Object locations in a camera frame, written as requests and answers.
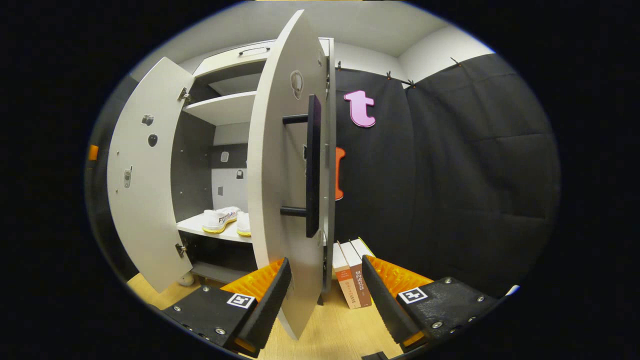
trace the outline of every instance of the black handle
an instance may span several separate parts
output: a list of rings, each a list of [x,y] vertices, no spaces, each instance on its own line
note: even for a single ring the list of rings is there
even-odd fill
[[[238,56],[242,56],[242,54],[244,54],[245,51],[257,50],[257,49],[267,49],[267,51],[269,51],[271,48],[268,46],[254,47],[253,49],[242,50],[241,52],[238,53]]]
[[[309,95],[306,115],[282,118],[282,124],[307,122],[307,196],[306,207],[282,206],[281,215],[307,218],[307,238],[312,238],[320,226],[320,121],[322,109],[317,96]]]

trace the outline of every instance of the white cabinet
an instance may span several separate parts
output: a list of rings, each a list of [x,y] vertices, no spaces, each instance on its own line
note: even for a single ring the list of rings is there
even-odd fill
[[[179,231],[204,240],[215,237],[245,243],[253,249],[251,261],[258,268],[286,256],[292,283],[279,317],[293,338],[300,336],[318,296],[331,283],[335,82],[333,67],[328,65],[333,64],[332,49],[333,39],[319,38],[300,10],[276,40],[211,56],[193,75],[163,58],[140,81],[113,133],[107,182],[118,235],[154,289],[163,291],[194,267],[189,256],[180,254]],[[180,96],[183,88],[188,93],[196,81],[233,81],[247,74],[259,74],[255,91],[191,104],[184,104]],[[251,238],[238,236],[235,224],[221,234],[205,233],[201,215],[176,223],[170,167],[173,134],[182,111],[217,126],[216,134],[218,129],[249,122],[246,201]],[[154,117],[153,126],[142,123],[146,114]],[[303,121],[284,124],[283,118],[295,115]],[[283,207],[314,216],[283,215]],[[309,233],[314,224],[317,230]],[[204,267],[225,271],[219,265]],[[225,273],[229,280],[240,275]]]

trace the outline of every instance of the cabinet door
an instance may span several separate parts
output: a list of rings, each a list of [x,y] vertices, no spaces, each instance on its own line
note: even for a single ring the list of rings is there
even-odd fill
[[[193,76],[162,58],[140,81],[124,106],[109,146],[107,189],[118,236],[129,257],[158,292],[191,270],[176,244],[171,198],[173,135]],[[145,115],[153,116],[150,125]]]
[[[292,87],[292,73],[296,71],[302,75],[298,94]],[[307,144],[307,124],[285,126],[282,118],[307,114],[309,95],[314,94],[321,105],[321,127],[325,129],[326,77],[318,35],[300,10],[280,33],[264,65],[253,102],[247,161],[255,259],[260,268],[284,256],[289,258],[292,281],[278,318],[294,339],[300,337],[322,290],[324,220],[315,235],[307,238],[304,217],[280,214],[282,206],[306,205],[303,145]],[[326,163],[327,147],[321,143],[319,149],[320,164]],[[327,167],[320,169],[320,178],[330,181]]]

